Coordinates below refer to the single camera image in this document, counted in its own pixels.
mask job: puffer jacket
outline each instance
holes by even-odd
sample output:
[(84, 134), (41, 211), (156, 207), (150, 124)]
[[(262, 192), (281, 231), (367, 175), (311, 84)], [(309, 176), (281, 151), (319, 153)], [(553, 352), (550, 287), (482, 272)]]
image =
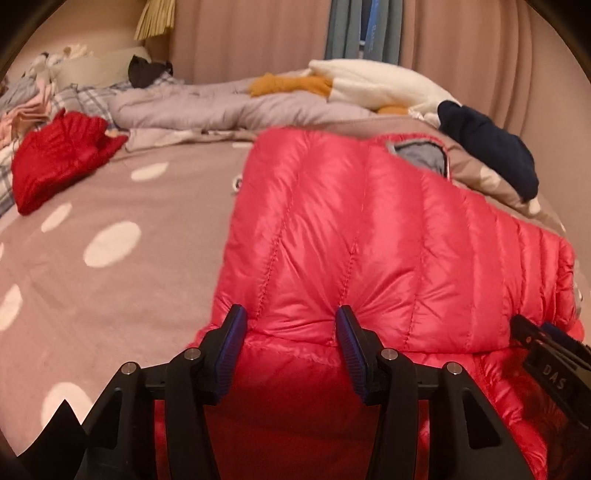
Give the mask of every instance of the puffer jacket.
[[(574, 254), (479, 194), (384, 147), (322, 132), (262, 134), (232, 217), (212, 324), (232, 303), (249, 330), (232, 389), (206, 410), (222, 478), (359, 480), (378, 409), (353, 393), (335, 334), (349, 304), (385, 346), (436, 367), (462, 364), (488, 397), (538, 480), (563, 424), (509, 345), (517, 313), (577, 327)], [(417, 478), (427, 476), (421, 405)]]

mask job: wall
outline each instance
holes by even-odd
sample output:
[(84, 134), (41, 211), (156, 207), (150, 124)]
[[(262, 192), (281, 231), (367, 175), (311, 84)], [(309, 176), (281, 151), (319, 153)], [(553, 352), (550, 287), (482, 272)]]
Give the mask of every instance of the wall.
[(552, 26), (533, 10), (531, 20), (531, 90), (521, 136), (541, 190), (591, 278), (591, 83)]
[(144, 5), (145, 0), (66, 0), (29, 39), (8, 77), (20, 77), (42, 51), (57, 53), (68, 44), (87, 44), (95, 53), (136, 45)]

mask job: black cloth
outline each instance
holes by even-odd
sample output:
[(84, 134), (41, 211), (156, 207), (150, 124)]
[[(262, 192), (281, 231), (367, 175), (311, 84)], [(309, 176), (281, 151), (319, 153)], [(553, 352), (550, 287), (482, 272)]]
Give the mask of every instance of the black cloth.
[(127, 74), (133, 88), (147, 88), (164, 72), (172, 75), (173, 64), (169, 61), (166, 63), (157, 61), (150, 63), (148, 60), (134, 55), (129, 62)]
[(439, 130), (495, 170), (523, 200), (538, 195), (534, 157), (518, 136), (499, 128), (486, 115), (449, 100), (439, 104), (437, 113)]

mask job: navy blue cloth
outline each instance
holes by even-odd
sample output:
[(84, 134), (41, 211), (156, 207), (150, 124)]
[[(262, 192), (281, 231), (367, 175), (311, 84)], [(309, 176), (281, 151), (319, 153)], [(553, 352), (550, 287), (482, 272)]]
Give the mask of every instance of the navy blue cloth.
[(486, 115), (449, 100), (439, 104), (437, 113), (439, 130), (495, 170), (523, 200), (538, 195), (534, 157), (518, 136), (499, 128)]

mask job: teal curtain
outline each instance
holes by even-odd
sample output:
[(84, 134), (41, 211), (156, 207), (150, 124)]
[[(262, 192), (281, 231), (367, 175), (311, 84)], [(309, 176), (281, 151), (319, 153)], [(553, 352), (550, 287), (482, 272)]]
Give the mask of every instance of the teal curtain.
[(358, 58), (365, 27), (361, 25), (361, 12), (368, 1), (371, 8), (363, 57), (398, 64), (404, 0), (332, 0), (325, 59)]

